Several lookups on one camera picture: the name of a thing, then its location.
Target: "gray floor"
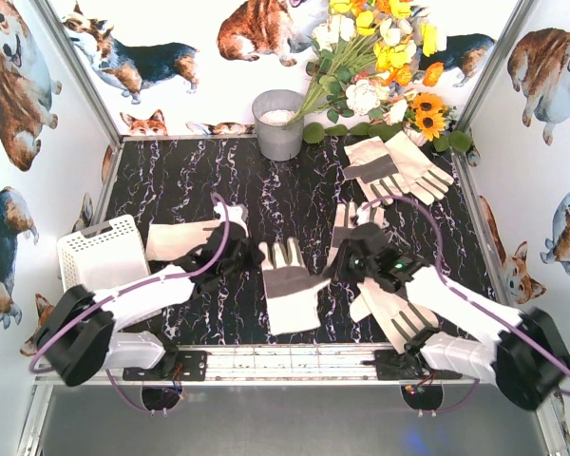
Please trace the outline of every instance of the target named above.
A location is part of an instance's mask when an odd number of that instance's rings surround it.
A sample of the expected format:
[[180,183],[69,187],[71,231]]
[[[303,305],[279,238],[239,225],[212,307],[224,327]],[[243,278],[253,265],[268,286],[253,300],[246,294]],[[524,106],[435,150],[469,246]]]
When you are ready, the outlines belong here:
[[[446,387],[445,406],[469,386]],[[139,398],[139,388],[125,389]],[[45,456],[539,456],[534,414],[493,387],[461,409],[418,418],[399,387],[188,388],[166,418],[129,408],[111,387],[54,390]]]

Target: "black marble table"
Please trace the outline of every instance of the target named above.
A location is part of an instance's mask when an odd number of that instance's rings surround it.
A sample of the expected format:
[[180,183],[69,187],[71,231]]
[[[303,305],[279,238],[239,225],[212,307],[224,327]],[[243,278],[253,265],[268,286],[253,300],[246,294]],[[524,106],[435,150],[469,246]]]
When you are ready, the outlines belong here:
[[[366,200],[357,183],[344,181],[342,175],[342,167],[349,164],[343,146],[357,141],[332,138],[304,145],[296,159],[282,163],[263,158],[253,138],[126,142],[106,219],[130,214],[146,242],[150,223],[212,219],[210,195],[218,192],[230,204],[247,206],[255,242],[298,238],[306,265],[316,274],[326,265],[336,204]],[[431,158],[456,179],[446,198],[430,206],[446,244],[444,271],[491,297],[456,170],[448,157]],[[422,215],[395,202],[386,217],[393,244],[434,259],[435,236]],[[151,265],[153,272],[162,266]],[[372,316],[352,322],[349,306],[357,294],[354,285],[330,285],[318,298],[320,328],[274,336],[261,274],[243,273],[223,281],[216,292],[167,308],[142,325],[180,345],[385,342]],[[444,329],[457,332],[447,323]]]

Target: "white basket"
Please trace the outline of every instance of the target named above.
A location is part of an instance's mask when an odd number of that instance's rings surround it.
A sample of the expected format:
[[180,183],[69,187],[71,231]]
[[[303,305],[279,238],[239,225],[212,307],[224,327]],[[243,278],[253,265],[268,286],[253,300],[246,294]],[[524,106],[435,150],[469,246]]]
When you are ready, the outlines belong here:
[[74,285],[85,285],[90,291],[114,288],[150,275],[131,216],[62,237],[57,251],[64,291]]

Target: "corgi wallpaper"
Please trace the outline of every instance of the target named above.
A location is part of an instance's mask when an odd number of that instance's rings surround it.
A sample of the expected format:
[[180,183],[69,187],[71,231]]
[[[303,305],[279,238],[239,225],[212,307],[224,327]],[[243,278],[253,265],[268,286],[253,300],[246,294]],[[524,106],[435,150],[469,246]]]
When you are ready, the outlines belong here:
[[[260,93],[303,93],[313,57],[310,35],[329,0],[51,0],[64,33],[126,136],[254,133],[251,104]],[[460,112],[517,0],[497,8],[467,0],[427,0],[446,31],[447,50],[422,57],[420,70],[445,64],[439,93]],[[358,124],[364,119],[347,119]],[[329,125],[326,114],[308,122]]]
[[29,407],[30,337],[63,293],[57,239],[90,223],[102,185],[109,138],[77,84],[32,3],[0,0],[1,455]]
[[[570,351],[570,1],[540,1],[471,126],[504,288],[550,313]],[[558,404],[570,454],[570,398]]]

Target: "bouquet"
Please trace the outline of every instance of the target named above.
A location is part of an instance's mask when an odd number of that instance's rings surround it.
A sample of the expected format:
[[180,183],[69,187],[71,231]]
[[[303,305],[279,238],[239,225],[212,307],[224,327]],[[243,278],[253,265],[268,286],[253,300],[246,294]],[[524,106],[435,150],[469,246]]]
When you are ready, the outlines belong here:
[[[470,138],[460,132],[450,139],[444,135],[453,108],[437,95],[409,88],[435,86],[444,72],[440,62],[418,70],[421,53],[430,57],[447,46],[428,8],[410,0],[330,0],[330,17],[314,29],[312,43],[317,59],[306,67],[312,79],[292,123],[327,109],[334,124],[340,117],[368,115],[370,123],[350,130],[355,135],[387,141],[404,130],[419,146],[431,141],[443,151],[458,139],[470,147]],[[316,143],[326,134],[348,132],[344,125],[325,130],[311,123],[305,140]]]

